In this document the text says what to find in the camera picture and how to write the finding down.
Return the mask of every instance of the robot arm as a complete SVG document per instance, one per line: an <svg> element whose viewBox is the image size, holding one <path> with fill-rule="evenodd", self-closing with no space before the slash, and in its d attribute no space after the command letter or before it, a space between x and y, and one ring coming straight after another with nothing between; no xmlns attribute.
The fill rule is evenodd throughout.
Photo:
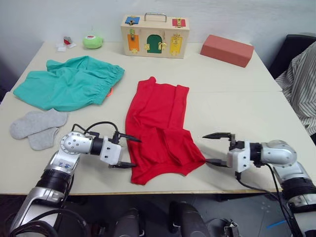
<svg viewBox="0 0 316 237"><path fill-rule="evenodd" d="M61 139L59 150L53 155L44 169L40 180L31 189L15 216L10 228L11 232L46 211L62 207L69 194L81 154L97 155L101 161L108 163L110 168L131 168L136 166L135 164L119 160L121 152L119 139L125 137L135 142L140 142L140 140L120 133L115 124L112 125L116 129L112 138L108 138L107 136L99 138L99 133L89 132L89 129L87 129L84 130L84 133L71 131ZM42 220L54 226L56 218L57 214L54 214Z"/></svg>
<svg viewBox="0 0 316 237"><path fill-rule="evenodd" d="M241 173L250 167L251 162L256 167L272 164L274 174L283 188L282 194L294 213L300 232L304 234L315 229L313 225L316 219L316 187L303 166L297 161L296 152L286 142L281 140L268 143L236 141L235 135L230 133L213 133L204 138L229 139L227 161L207 159L206 162L232 168L238 180Z"/></svg>

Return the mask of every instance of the small door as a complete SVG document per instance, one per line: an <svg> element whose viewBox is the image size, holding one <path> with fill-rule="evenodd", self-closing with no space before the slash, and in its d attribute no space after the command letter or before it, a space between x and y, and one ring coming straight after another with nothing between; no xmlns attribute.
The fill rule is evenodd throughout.
<svg viewBox="0 0 316 237"><path fill-rule="evenodd" d="M177 55L180 53L182 37L172 36L170 41L170 54Z"/></svg>
<svg viewBox="0 0 316 237"><path fill-rule="evenodd" d="M147 44L149 44L148 53L161 53L159 49L159 43L162 43L162 39L159 35L150 35L147 38Z"/></svg>
<svg viewBox="0 0 316 237"><path fill-rule="evenodd" d="M127 38L128 38L129 51L138 52L139 51L138 35L134 35L133 38L131 37L131 35L127 35Z"/></svg>

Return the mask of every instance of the sock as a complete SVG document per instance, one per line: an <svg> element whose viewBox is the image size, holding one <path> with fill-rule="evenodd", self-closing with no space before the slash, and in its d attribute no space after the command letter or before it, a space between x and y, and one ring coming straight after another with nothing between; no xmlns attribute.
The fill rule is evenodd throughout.
<svg viewBox="0 0 316 237"><path fill-rule="evenodd" d="M41 151L54 146L54 138L58 130L57 127L52 127L28 136L31 148L35 151Z"/></svg>
<svg viewBox="0 0 316 237"><path fill-rule="evenodd" d="M15 139L22 139L52 127L63 126L67 117L67 113L54 109L46 112L32 111L11 124L10 134Z"/></svg>

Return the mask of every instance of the box handle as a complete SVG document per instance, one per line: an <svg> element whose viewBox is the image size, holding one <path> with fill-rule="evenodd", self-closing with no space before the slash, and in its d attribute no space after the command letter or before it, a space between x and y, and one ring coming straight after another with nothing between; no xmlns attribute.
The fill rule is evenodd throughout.
<svg viewBox="0 0 316 237"><path fill-rule="evenodd" d="M164 13L155 13L155 12L146 12L144 20L146 21L146 16L147 15L159 15L159 16L164 16L164 21L167 22L167 15Z"/></svg>

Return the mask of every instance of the orange panel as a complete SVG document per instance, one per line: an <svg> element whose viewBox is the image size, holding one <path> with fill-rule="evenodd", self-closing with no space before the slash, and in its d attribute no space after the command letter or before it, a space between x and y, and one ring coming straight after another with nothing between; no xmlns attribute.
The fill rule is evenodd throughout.
<svg viewBox="0 0 316 237"><path fill-rule="evenodd" d="M137 51L139 51L138 35L134 35L134 40L132 40L130 35L127 35L127 38L129 51L132 51L135 48L137 49Z"/></svg>

